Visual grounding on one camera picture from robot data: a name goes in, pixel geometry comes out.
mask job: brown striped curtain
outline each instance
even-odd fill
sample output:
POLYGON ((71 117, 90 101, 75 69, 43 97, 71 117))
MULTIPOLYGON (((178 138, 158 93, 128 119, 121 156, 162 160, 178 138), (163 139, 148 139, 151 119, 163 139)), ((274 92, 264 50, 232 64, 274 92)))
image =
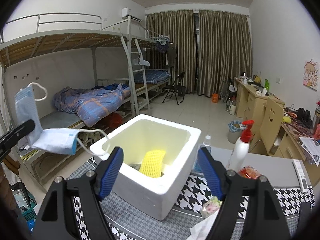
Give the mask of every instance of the brown striped curtain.
MULTIPOLYGON (((147 29, 153 32, 170 35, 170 41, 177 49, 175 66, 172 68, 172 80, 181 73, 186 72, 182 85, 186 86, 186 93, 195 90, 196 75, 196 38, 192 10, 169 11, 149 14, 147 16, 147 29)), ((165 53, 151 49, 147 54, 150 68, 166 69, 165 53)))
POLYGON ((252 75, 252 48, 245 15, 199 11, 198 95, 219 93, 226 78, 252 75))

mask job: green bottle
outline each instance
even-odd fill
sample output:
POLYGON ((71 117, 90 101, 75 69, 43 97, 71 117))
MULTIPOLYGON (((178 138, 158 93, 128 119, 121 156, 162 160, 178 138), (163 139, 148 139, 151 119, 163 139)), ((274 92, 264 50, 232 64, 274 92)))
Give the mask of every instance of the green bottle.
POLYGON ((264 87, 267 89, 267 91, 269 92, 269 81, 268 79, 266 79, 266 82, 264 83, 264 87))

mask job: screw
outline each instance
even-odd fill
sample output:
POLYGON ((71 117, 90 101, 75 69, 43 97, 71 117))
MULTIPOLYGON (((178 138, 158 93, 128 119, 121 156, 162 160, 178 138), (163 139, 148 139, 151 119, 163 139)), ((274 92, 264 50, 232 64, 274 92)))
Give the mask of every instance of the screw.
POLYGON ((56 177, 56 178, 54 179, 54 182, 55 182, 55 183, 60 183, 62 180, 63 180, 63 177, 58 176, 58 177, 56 177))
POLYGON ((227 175, 228 175, 229 177, 233 177, 233 176, 236 175, 236 172, 235 172, 234 170, 228 170, 228 171, 227 171, 227 175))
POLYGON ((261 182, 267 182, 268 181, 267 177, 263 176, 263 175, 260 176, 259 179, 260 179, 261 182))
POLYGON ((95 175, 95 172, 93 170, 89 170, 86 172, 87 177, 93 177, 95 175))

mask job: remote control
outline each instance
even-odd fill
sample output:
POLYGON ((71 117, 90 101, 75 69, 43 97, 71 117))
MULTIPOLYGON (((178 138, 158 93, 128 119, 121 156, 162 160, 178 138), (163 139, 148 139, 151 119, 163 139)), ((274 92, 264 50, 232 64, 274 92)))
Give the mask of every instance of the remote control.
POLYGON ((302 169, 300 161, 293 160, 293 166, 294 166, 296 173, 297 173, 297 176, 298 176, 301 192, 305 193, 305 192, 309 191, 306 176, 304 175, 304 171, 302 169))

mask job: blue surgical mask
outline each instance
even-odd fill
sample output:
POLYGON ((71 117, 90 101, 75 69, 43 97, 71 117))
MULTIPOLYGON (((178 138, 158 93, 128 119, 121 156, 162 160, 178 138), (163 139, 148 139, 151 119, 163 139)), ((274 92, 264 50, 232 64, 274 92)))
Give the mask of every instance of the blue surgical mask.
POLYGON ((93 154, 88 150, 81 140, 77 137, 79 132, 100 132, 104 136, 106 133, 102 130, 84 130, 84 129, 42 129, 39 115, 36 107, 36 101, 46 99, 47 91, 38 83, 31 83, 28 87, 21 89, 15 96, 15 108, 17 113, 18 124, 22 124, 30 119, 35 122, 35 129, 22 138, 20 145, 26 144, 27 141, 32 149, 44 150, 51 153, 74 155, 76 153, 77 142, 87 152, 93 154), (35 99, 31 85, 37 85, 44 89, 45 97, 42 99, 35 99))

